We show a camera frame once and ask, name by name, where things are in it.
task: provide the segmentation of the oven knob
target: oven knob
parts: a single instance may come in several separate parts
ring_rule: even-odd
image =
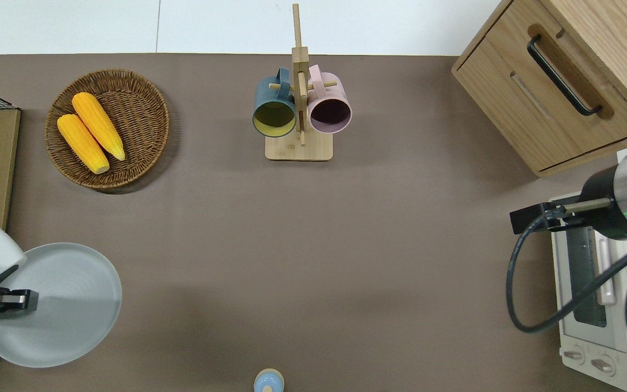
[[[600,359],[592,359],[592,366],[604,374],[613,377],[616,374],[616,366],[608,355],[602,355]]]
[[[574,360],[574,362],[577,362],[580,365],[582,365],[582,363],[585,362],[585,354],[580,348],[580,346],[574,346],[570,350],[565,350],[564,348],[561,347],[560,355],[562,355],[565,358],[572,359]]]

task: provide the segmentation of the drawer handle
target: drawer handle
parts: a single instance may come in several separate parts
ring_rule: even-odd
[[[558,75],[558,72],[555,72],[555,69],[548,64],[548,61],[543,57],[543,55],[538,52],[536,48],[536,42],[540,39],[540,34],[535,35],[532,40],[529,41],[529,45],[527,46],[527,52],[531,55],[532,59],[538,64],[540,69],[548,76],[551,82],[555,84],[560,92],[565,96],[565,98],[570,102],[571,105],[577,110],[578,113],[582,114],[582,116],[592,116],[592,114],[597,113],[601,110],[601,105],[595,107],[594,109],[589,109],[585,106],[584,103],[575,95],[570,86],[565,83],[565,81]]]

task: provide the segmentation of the toaster oven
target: toaster oven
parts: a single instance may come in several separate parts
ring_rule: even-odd
[[[551,201],[572,203],[576,198],[570,194]],[[609,239],[591,227],[551,235],[559,308],[627,253],[627,241]],[[623,390],[627,390],[625,293],[627,267],[559,322],[564,365]]]

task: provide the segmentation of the wooden cabinet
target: wooden cabinet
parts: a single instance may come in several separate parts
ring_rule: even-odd
[[[627,147],[627,1],[503,0],[452,72],[538,176]]]

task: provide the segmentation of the corn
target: corn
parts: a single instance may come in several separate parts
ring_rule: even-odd
[[[105,151],[124,161],[125,150],[122,149],[122,140],[96,97],[89,93],[75,94],[72,106]]]
[[[74,154],[89,167],[94,174],[107,172],[110,168],[108,158],[105,157],[97,142],[76,114],[65,114],[57,119],[57,129],[72,147]]]

